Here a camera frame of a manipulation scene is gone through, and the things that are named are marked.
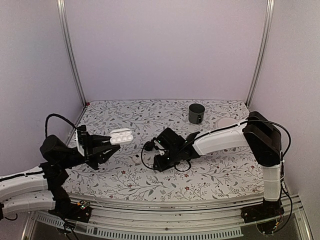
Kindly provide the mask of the white earbud case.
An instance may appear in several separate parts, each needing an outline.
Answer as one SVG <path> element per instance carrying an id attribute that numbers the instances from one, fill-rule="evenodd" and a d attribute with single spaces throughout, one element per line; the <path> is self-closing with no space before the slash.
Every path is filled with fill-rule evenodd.
<path id="1" fill-rule="evenodd" d="M 112 130 L 109 136 L 110 143 L 112 145 L 128 144 L 134 139 L 132 131 L 129 128 L 120 128 Z"/>

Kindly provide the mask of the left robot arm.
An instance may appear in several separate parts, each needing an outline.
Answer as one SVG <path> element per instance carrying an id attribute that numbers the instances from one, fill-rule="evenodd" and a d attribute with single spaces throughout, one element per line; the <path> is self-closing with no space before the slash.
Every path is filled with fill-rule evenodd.
<path id="1" fill-rule="evenodd" d="M 62 220 L 88 223 L 92 208 L 81 200 L 71 202 L 63 184 L 69 178 L 67 170 L 86 164 L 98 170 L 121 147 L 111 143 L 111 137 L 89 135 L 77 138 L 76 147 L 68 147 L 57 136 L 45 138 L 40 153 L 45 162 L 15 174 L 0 178 L 0 218 L 13 214 L 47 210 Z"/>

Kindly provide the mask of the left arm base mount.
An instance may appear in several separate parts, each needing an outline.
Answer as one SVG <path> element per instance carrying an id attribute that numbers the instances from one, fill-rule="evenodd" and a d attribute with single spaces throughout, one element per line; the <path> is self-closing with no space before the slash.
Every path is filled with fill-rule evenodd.
<path id="1" fill-rule="evenodd" d="M 69 201 L 56 201 L 55 207 L 48 210 L 48 213 L 60 217 L 62 220 L 73 220 L 82 223 L 88 223 L 91 217 L 92 208 L 90 203 L 81 200 L 77 203 Z"/>

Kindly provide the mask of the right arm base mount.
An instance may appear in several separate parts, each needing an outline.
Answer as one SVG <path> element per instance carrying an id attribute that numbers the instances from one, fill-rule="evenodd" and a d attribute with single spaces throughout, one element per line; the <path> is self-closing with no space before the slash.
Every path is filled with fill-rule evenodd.
<path id="1" fill-rule="evenodd" d="M 284 213 L 285 211 L 280 199 L 277 201 L 267 201 L 263 199 L 262 203 L 243 207 L 240 216 L 245 223 L 251 223 L 277 217 Z"/>

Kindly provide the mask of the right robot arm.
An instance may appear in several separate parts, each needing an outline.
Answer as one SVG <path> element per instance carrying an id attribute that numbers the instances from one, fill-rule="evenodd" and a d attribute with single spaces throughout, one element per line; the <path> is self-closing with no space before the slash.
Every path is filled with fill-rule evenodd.
<path id="1" fill-rule="evenodd" d="M 213 152 L 249 147 L 262 168 L 263 203 L 258 213 L 269 218 L 278 210 L 283 177 L 282 136 L 275 124 L 253 111 L 244 121 L 207 132 L 195 131 L 182 137 L 167 127 L 152 140 L 159 154 L 153 158 L 153 169 L 159 172 L 173 168 L 181 161 L 190 161 Z"/>

